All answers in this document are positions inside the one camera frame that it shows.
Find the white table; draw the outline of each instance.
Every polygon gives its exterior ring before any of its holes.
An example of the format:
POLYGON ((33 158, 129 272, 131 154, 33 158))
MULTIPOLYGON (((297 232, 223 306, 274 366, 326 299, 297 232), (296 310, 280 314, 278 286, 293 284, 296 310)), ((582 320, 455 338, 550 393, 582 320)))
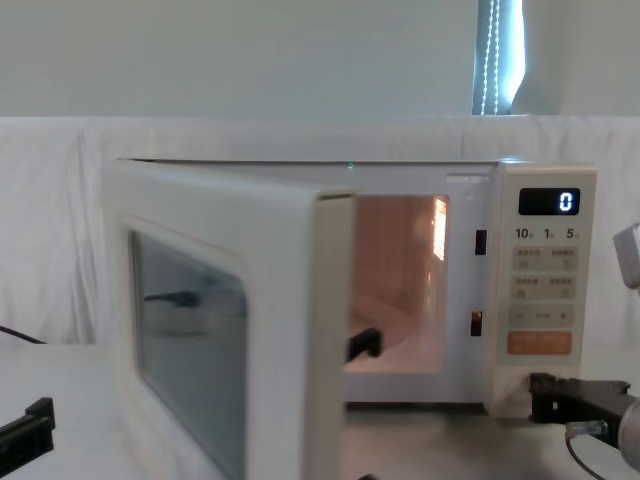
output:
MULTIPOLYGON (((585 378, 627 380, 640 394, 639 349, 588 349, 583 364, 585 378), (625 371, 616 374, 620 361, 625 371)), ((55 450, 11 480, 147 479, 129 452, 106 348, 2 348, 0 386, 0 424, 43 396, 54 398, 56 411, 55 450)), ((590 478, 566 452, 561 426, 498 424, 483 416, 438 412, 359 412, 349 415, 343 443, 344 480, 366 473, 381 480, 590 478)), ((593 439, 578 438, 575 448, 610 480, 640 477, 617 451, 593 439)))

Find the number 0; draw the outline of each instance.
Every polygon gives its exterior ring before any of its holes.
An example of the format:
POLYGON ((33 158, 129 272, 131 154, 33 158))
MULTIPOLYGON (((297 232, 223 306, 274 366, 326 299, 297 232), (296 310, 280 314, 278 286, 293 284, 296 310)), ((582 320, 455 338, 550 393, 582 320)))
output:
POLYGON ((573 208, 573 194, 569 192, 561 193, 558 207, 561 212, 570 212, 573 208))

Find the metal part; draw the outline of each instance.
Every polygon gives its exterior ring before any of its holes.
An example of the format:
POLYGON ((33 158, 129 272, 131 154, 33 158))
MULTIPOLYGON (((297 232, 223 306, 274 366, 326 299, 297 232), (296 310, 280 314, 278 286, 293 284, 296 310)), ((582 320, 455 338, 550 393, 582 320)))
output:
POLYGON ((575 438, 579 435, 606 435, 609 426, 604 420, 589 420, 587 422, 569 422, 564 433, 566 438, 575 438))
POLYGON ((625 462, 640 471, 640 400, 636 400, 622 416, 618 448, 625 462))

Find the microwave control panel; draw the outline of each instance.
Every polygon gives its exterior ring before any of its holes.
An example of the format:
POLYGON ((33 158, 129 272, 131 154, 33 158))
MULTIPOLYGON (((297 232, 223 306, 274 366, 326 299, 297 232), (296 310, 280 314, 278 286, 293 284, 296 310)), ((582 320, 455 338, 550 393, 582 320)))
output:
POLYGON ((528 373, 579 374, 596 172, 502 164, 496 175, 485 403, 525 416, 528 373))

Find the microwave door window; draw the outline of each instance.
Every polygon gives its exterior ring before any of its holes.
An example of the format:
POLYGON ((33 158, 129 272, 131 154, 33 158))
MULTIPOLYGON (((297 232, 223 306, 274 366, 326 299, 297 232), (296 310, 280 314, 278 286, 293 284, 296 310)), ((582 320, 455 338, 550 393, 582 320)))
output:
POLYGON ((138 368, 229 480, 245 478, 247 302, 229 273, 132 235, 138 368))

